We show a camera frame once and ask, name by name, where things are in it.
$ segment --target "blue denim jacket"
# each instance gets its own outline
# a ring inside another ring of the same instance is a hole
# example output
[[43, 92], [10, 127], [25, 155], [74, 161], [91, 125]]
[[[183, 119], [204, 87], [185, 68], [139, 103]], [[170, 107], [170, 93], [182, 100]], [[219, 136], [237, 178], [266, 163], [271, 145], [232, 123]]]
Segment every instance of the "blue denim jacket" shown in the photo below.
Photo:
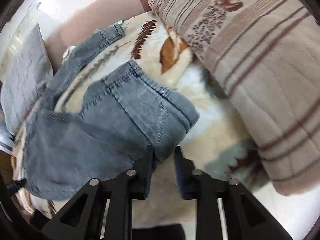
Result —
[[115, 24], [77, 46], [42, 95], [26, 124], [23, 166], [31, 194], [70, 198], [91, 178], [112, 179], [130, 169], [149, 144], [156, 166], [197, 122], [184, 96], [149, 78], [134, 60], [92, 84], [81, 111], [54, 112], [77, 74], [124, 35]]

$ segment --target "white floor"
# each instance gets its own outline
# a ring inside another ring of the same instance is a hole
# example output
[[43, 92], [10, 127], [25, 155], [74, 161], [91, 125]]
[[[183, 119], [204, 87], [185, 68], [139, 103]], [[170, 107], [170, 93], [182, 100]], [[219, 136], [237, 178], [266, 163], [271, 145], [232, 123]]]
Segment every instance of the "white floor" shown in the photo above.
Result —
[[[38, 22], [44, 40], [77, 10], [95, 0], [25, 0], [0, 33], [0, 79], [24, 38]], [[255, 193], [294, 240], [302, 240], [320, 215], [320, 185], [302, 195], [281, 196], [271, 183]], [[195, 225], [186, 224], [188, 240], [194, 239]]]

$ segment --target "screw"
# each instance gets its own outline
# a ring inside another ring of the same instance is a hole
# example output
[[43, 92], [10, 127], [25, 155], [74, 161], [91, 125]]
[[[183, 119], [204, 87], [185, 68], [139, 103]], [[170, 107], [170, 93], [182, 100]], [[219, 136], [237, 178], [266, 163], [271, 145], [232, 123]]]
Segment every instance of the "screw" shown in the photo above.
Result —
[[235, 186], [239, 184], [239, 181], [236, 178], [231, 178], [229, 179], [229, 184]]
[[89, 184], [91, 186], [97, 186], [99, 184], [99, 180], [98, 179], [92, 179], [89, 181]]
[[128, 170], [127, 171], [127, 175], [128, 176], [134, 176], [134, 175], [136, 175], [137, 174], [137, 172], [135, 171], [135, 170]]
[[203, 172], [201, 170], [195, 169], [195, 170], [192, 170], [191, 173], [195, 176], [200, 176], [202, 175]]

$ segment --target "clothing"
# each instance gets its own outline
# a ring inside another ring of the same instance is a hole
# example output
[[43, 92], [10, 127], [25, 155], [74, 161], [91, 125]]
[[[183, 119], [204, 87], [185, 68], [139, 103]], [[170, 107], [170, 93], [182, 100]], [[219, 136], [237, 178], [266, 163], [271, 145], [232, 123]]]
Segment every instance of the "clothing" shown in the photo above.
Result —
[[92, 84], [76, 113], [55, 113], [60, 95], [77, 74], [125, 33], [115, 24], [75, 48], [26, 122], [23, 166], [33, 195], [63, 200], [88, 180], [112, 179], [155, 148], [163, 162], [199, 115], [181, 94], [149, 78], [134, 60]]

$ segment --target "pillow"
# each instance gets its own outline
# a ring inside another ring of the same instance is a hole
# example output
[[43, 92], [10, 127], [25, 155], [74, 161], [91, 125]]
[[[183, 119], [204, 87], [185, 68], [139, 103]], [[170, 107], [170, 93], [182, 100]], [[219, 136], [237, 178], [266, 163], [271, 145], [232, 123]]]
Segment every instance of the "pillow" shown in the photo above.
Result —
[[8, 131], [15, 135], [52, 78], [51, 63], [37, 24], [9, 64], [1, 88], [1, 106]]
[[276, 190], [320, 180], [320, 27], [299, 0], [149, 0], [192, 47], [260, 147]]

